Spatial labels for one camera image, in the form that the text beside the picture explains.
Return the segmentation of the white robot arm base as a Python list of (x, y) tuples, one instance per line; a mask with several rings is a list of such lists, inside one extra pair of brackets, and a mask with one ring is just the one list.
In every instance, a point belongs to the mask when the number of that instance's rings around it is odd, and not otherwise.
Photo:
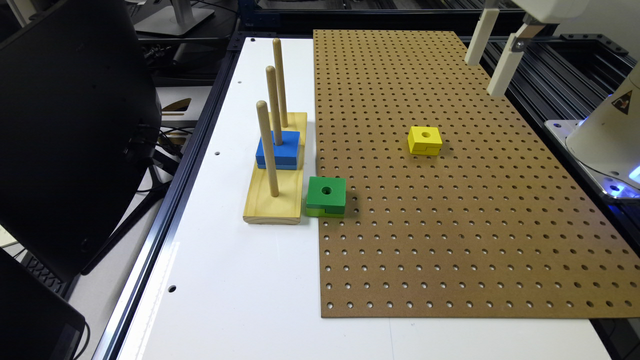
[(639, 188), (639, 64), (565, 143), (582, 165)]

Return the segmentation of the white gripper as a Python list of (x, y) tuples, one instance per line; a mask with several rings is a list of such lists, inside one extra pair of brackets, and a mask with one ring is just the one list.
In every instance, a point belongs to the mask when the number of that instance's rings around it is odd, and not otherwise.
[[(582, 14), (589, 0), (513, 0), (513, 3), (541, 23), (559, 24)], [(499, 12), (497, 7), (483, 10), (464, 58), (467, 65), (476, 66), (479, 64)], [(526, 47), (532, 38), (545, 27), (544, 24), (523, 24), (517, 32), (509, 36), (487, 86), (489, 95), (504, 95), (524, 56)]]

